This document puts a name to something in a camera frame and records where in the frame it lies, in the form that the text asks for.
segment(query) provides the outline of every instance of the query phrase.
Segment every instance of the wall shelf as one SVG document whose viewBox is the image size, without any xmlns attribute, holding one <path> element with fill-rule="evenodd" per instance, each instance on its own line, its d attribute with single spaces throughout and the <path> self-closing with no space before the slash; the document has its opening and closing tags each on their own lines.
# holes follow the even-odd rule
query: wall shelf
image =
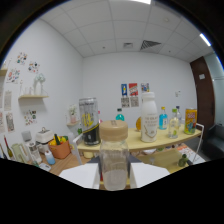
<svg viewBox="0 0 224 224">
<path fill-rule="evenodd" d="M 49 96 L 42 96 L 42 95 L 22 95 L 18 99 L 22 98 L 47 98 Z"/>
<path fill-rule="evenodd" d="M 0 69 L 0 76 L 5 76 L 8 69 Z"/>
<path fill-rule="evenodd" d="M 75 123 L 68 123 L 67 126 L 74 126 L 74 125 L 78 124 L 79 122 L 80 122 L 80 121 L 78 120 L 78 121 L 76 121 Z"/>
</svg>

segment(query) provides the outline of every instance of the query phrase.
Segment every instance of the wooden door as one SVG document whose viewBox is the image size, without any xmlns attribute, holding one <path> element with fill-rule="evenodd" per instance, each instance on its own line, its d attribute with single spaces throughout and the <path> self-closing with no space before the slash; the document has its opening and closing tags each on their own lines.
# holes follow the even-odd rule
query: wooden door
<svg viewBox="0 0 224 224">
<path fill-rule="evenodd" d="M 205 134 L 215 120 L 215 96 L 212 79 L 204 57 L 198 58 L 191 62 L 190 65 L 197 92 L 197 123 L 204 125 Z"/>
</svg>

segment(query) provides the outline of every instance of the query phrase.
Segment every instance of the yellow bottle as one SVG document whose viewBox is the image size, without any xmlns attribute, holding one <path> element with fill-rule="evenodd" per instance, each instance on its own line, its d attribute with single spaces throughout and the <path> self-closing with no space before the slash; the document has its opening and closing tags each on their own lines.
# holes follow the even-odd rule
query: yellow bottle
<svg viewBox="0 0 224 224">
<path fill-rule="evenodd" d="M 139 117 L 136 121 L 136 128 L 138 131 L 141 131 L 141 117 Z"/>
</svg>

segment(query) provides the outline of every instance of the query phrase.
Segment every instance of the picture on wall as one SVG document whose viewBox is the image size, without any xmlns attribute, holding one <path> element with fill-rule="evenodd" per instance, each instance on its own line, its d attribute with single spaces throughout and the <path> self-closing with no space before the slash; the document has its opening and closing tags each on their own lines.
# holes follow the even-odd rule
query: picture on wall
<svg viewBox="0 0 224 224">
<path fill-rule="evenodd" d="M 138 97 L 130 97 L 131 100 L 131 107 L 138 107 L 139 106 L 139 102 L 138 102 Z"/>
<path fill-rule="evenodd" d="M 17 84 L 19 80 L 19 75 L 20 75 L 20 70 L 16 68 L 11 69 L 11 71 L 7 75 L 6 82 Z"/>
<path fill-rule="evenodd" d="M 3 113 L 0 111 L 0 134 L 5 132 Z"/>
<path fill-rule="evenodd" d="M 4 98 L 5 111 L 11 110 L 11 100 L 12 100 L 12 91 L 8 90 L 5 92 L 5 98 Z"/>
<path fill-rule="evenodd" d="M 122 97 L 121 98 L 121 107 L 122 108 L 130 107 L 129 97 Z"/>
<path fill-rule="evenodd" d="M 121 84 L 122 96 L 127 96 L 127 84 Z"/>
<path fill-rule="evenodd" d="M 149 92 L 149 83 L 142 83 L 141 89 L 142 89 L 142 93 Z"/>
<path fill-rule="evenodd" d="M 26 59 L 27 59 L 27 54 L 25 54 L 24 52 L 19 52 L 16 59 L 16 63 L 20 65 L 25 65 Z"/>
<path fill-rule="evenodd" d="M 37 123 L 36 111 L 29 110 L 24 112 L 25 125 L 31 125 Z"/>
<path fill-rule="evenodd" d="M 8 132 L 15 131 L 15 129 L 14 129 L 14 123 L 13 123 L 13 115 L 12 115 L 11 112 L 8 112 L 6 114 L 6 121 L 7 121 Z"/>
<path fill-rule="evenodd" d="M 138 84 L 137 83 L 129 83 L 129 95 L 130 96 L 138 96 Z"/>
<path fill-rule="evenodd" d="M 30 64 L 29 64 L 29 67 L 28 67 L 28 71 L 31 72 L 31 73 L 38 74 L 39 68 L 40 68 L 40 65 L 37 64 L 37 62 L 31 61 Z"/>
</svg>

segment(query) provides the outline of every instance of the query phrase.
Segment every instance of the plastic bottle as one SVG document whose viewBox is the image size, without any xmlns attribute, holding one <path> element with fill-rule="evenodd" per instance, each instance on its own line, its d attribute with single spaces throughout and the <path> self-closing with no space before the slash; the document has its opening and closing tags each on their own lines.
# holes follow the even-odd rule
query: plastic bottle
<svg viewBox="0 0 224 224">
<path fill-rule="evenodd" d="M 142 93 L 142 115 L 141 115 L 141 140 L 143 142 L 156 141 L 158 113 L 155 103 L 155 93 Z"/>
<path fill-rule="evenodd" d="M 180 113 L 180 106 L 176 106 L 177 108 L 177 118 L 179 119 L 179 127 L 181 126 L 182 115 Z"/>
<path fill-rule="evenodd" d="M 124 121 L 124 115 L 123 114 L 121 114 L 121 112 L 122 112 L 122 109 L 121 108 L 118 108 L 117 109 L 117 116 L 116 116 L 116 120 L 122 120 L 122 121 Z"/>
<path fill-rule="evenodd" d="M 128 124 L 121 120 L 100 124 L 100 164 L 104 186 L 109 191 L 123 190 L 128 177 Z"/>
<path fill-rule="evenodd" d="M 179 133 L 179 119 L 177 118 L 177 109 L 172 109 L 173 117 L 169 122 L 169 138 L 178 138 Z"/>
<path fill-rule="evenodd" d="M 52 155 L 52 152 L 50 150 L 45 151 L 45 156 L 46 156 L 48 164 L 50 165 L 55 164 L 54 156 Z"/>
<path fill-rule="evenodd" d="M 165 111 L 165 107 L 161 107 L 161 114 L 159 116 L 159 129 L 166 130 L 168 124 L 168 116 Z"/>
</svg>

